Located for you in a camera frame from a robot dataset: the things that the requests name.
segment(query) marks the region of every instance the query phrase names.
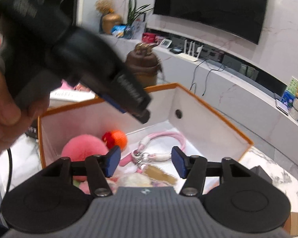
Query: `fluffy pink pom-pom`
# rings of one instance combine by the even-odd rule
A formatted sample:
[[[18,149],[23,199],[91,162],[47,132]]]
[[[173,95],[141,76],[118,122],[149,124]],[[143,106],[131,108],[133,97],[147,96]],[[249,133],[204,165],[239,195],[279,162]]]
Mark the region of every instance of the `fluffy pink pom-pom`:
[[[92,135],[84,134],[72,138],[63,148],[62,157],[69,157],[72,162],[84,161],[92,155],[106,155],[108,148],[100,140]],[[86,181],[86,176],[74,176],[77,181]]]

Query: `dried flower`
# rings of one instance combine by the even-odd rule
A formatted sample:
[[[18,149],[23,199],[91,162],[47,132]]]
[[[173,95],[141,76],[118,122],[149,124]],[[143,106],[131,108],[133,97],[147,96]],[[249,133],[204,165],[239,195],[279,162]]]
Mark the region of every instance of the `dried flower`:
[[[108,14],[113,11],[113,0],[98,0],[95,8],[102,14]]]

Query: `ribbed surface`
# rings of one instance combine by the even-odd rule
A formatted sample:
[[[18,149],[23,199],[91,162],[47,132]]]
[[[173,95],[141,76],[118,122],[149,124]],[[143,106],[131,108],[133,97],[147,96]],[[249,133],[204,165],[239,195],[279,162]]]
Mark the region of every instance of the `ribbed surface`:
[[[120,188],[115,196],[96,199],[73,226],[45,235],[9,232],[6,237],[64,238],[288,238],[282,229],[242,234],[215,222],[196,198],[173,188]]]

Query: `television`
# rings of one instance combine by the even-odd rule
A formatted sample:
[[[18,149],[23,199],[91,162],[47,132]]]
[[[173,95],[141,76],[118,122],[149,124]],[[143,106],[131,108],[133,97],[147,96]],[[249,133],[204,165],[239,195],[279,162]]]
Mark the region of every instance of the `television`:
[[[201,22],[258,44],[267,0],[155,0],[154,14]]]

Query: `black circular disc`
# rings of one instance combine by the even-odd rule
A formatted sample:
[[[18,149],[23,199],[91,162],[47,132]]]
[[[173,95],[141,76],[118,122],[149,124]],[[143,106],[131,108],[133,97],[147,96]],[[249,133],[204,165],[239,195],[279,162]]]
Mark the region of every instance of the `black circular disc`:
[[[205,195],[204,208],[217,222],[243,233],[264,233],[283,226],[290,214],[285,194],[266,181],[238,178]]]
[[[37,185],[9,192],[2,202],[2,215],[13,229],[42,234],[72,225],[88,207],[87,196],[77,187],[41,180]]]

